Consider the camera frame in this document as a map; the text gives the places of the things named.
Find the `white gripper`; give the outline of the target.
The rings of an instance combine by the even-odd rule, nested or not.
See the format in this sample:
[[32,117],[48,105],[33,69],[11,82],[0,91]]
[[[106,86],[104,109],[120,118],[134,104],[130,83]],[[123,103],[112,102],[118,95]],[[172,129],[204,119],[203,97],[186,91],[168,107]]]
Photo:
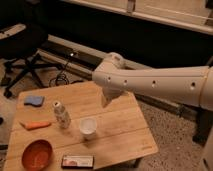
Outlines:
[[103,88],[101,95],[101,103],[103,107],[106,107],[113,99],[120,97],[123,94],[121,90]]

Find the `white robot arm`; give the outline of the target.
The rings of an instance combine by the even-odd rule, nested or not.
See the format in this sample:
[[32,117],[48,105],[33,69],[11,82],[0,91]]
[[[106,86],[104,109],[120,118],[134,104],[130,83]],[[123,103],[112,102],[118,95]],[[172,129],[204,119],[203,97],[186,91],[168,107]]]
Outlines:
[[125,59],[108,53],[92,73],[107,101],[124,91],[213,111],[213,67],[127,70]]

